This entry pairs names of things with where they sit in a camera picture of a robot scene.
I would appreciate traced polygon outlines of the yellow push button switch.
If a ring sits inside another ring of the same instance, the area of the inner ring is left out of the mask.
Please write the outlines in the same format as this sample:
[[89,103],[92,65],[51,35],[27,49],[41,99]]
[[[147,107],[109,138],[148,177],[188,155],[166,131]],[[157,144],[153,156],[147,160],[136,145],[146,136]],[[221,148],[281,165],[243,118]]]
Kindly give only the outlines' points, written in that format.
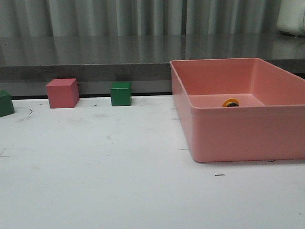
[[229,98],[223,102],[222,107],[238,107],[239,101],[235,98]]

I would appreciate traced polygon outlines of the green cube block centre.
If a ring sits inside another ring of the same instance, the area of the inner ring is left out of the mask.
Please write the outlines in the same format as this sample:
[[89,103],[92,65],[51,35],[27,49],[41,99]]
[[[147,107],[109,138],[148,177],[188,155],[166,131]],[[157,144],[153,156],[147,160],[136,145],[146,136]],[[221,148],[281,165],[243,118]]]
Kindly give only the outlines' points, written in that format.
[[130,82],[113,82],[110,89],[112,106],[130,106],[132,91]]

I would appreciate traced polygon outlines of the pink plastic bin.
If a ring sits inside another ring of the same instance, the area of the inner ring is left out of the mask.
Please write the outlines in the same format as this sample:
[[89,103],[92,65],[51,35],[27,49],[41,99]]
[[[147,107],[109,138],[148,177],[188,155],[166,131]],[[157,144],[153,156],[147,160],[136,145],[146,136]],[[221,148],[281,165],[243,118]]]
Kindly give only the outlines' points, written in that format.
[[[170,62],[175,108],[197,162],[303,159],[305,81],[259,58]],[[238,107],[222,107],[229,98]]]

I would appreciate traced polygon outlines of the pink cube block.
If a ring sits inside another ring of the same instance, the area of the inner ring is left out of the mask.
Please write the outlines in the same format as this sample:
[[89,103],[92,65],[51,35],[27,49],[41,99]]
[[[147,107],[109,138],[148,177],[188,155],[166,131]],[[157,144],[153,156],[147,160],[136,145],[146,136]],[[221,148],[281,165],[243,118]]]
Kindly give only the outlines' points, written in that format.
[[46,91],[51,109],[74,108],[80,100],[76,78],[53,79]]

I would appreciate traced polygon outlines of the dark grey counter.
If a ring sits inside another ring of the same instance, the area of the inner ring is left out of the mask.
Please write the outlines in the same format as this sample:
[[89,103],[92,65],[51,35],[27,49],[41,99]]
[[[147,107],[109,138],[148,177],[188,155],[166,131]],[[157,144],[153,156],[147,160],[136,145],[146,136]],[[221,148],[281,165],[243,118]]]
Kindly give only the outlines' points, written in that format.
[[2,38],[0,87],[13,98],[45,98],[46,84],[75,78],[81,97],[112,82],[134,95],[170,95],[172,60],[256,57],[305,75],[305,39],[281,33]]

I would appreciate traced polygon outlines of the green block at left edge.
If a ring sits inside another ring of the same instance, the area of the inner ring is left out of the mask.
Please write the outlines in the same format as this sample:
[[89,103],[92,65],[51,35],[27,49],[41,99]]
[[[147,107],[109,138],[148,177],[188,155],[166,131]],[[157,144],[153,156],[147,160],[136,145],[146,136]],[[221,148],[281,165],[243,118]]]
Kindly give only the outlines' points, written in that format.
[[12,103],[11,95],[5,91],[0,91],[0,117],[11,115],[15,113]]

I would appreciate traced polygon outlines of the grey curtain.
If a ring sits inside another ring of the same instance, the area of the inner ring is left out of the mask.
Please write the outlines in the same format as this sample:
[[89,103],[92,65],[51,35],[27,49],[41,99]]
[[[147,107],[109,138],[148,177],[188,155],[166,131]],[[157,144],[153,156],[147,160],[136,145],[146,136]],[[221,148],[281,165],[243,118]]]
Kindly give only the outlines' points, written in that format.
[[7,37],[235,34],[276,31],[278,0],[3,0]]

